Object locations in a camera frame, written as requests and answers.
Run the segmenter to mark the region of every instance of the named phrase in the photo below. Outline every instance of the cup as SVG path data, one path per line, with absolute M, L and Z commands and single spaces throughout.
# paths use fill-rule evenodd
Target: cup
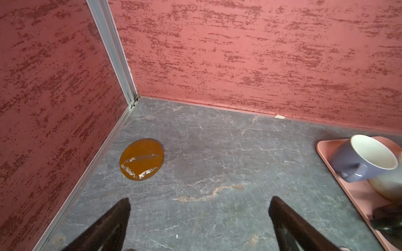
M 346 182 L 371 179 L 398 166 L 391 150 L 366 135 L 353 135 L 335 150 L 329 163 Z

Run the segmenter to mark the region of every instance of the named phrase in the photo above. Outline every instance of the red wall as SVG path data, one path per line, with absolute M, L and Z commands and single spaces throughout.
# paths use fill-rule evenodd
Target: red wall
M 0 245 L 32 250 L 127 107 L 85 0 L 0 8 Z
M 400 0 L 110 0 L 141 95 L 401 132 Z

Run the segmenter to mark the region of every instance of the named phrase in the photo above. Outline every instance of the pink wall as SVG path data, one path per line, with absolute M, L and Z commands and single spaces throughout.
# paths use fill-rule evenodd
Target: pink wall
M 110 0 L 139 93 L 401 132 L 400 0 Z
M 32 250 L 127 107 L 85 0 L 0 8 L 0 245 Z

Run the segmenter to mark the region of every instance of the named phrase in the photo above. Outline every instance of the pink tray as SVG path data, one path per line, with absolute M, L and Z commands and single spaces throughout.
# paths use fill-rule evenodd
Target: pink tray
M 398 156 L 402 152 L 402 149 L 396 143 L 387 138 L 373 138 L 387 146 L 396 156 Z M 346 140 L 347 139 L 320 141 L 317 144 L 317 152 L 328 167 L 328 169 L 331 171 L 332 175 L 335 177 L 339 185 L 342 187 L 343 191 L 352 201 L 357 211 L 363 217 L 364 221 L 367 223 L 371 231 L 373 231 L 374 235 L 380 241 L 383 248 L 386 251 L 399 251 L 399 249 L 389 243 L 379 231 L 374 230 L 370 226 L 370 219 L 372 218 L 373 210 L 379 206 L 389 205 L 392 203 L 392 201 L 379 195 L 371 187 L 370 183 L 367 180 L 353 183 L 348 183 L 342 180 L 338 177 L 338 175 L 332 169 L 331 165 L 328 163 L 328 158 L 331 156 L 331 154 Z

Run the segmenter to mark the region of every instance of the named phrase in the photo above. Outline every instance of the brown liquid spill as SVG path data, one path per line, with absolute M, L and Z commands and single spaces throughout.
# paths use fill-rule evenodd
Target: brown liquid spill
M 129 145 L 120 157 L 120 170 L 131 180 L 146 180 L 163 163 L 163 147 L 155 139 L 140 139 Z

